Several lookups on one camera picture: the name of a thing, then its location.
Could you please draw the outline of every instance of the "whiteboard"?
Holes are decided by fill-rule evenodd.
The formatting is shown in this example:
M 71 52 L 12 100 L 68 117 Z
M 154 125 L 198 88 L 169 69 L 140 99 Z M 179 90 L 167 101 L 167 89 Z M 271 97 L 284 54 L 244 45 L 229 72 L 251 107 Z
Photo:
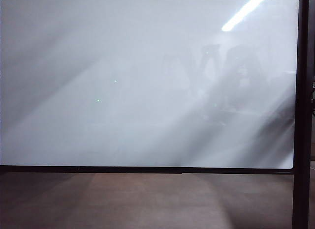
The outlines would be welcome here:
M 299 0 L 1 0 L 2 165 L 293 166 Z

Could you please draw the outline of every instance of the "brown floor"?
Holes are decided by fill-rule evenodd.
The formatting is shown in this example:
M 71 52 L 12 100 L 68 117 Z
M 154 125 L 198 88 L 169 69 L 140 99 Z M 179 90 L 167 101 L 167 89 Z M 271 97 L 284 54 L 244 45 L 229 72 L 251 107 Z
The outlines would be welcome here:
M 311 175 L 310 228 L 315 228 L 315 170 Z M 290 229 L 292 180 L 290 175 L 5 173 L 0 228 Z

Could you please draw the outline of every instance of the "black frame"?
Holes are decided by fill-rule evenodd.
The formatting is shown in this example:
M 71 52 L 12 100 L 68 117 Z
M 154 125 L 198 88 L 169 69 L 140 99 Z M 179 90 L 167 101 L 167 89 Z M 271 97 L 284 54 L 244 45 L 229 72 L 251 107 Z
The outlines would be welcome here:
M 193 167 L 85 167 L 9 166 L 1 172 L 99 172 L 99 173 L 218 173 L 294 175 L 293 229 L 308 228 L 312 92 L 315 71 L 315 0 L 299 0 L 294 160 L 291 169 L 193 168 Z

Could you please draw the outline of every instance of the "metal stand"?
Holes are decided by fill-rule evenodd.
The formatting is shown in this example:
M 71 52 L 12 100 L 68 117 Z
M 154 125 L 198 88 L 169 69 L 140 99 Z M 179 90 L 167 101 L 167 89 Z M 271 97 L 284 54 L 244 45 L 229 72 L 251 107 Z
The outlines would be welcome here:
M 315 0 L 300 0 L 296 129 L 293 187 L 293 229 L 308 229 L 314 80 Z

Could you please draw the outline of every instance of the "white board surface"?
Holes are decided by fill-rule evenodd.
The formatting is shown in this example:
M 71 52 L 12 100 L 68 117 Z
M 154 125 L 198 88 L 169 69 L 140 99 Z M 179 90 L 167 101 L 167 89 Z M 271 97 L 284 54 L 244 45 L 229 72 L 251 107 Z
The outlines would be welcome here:
M 1 0 L 2 165 L 293 166 L 298 0 Z

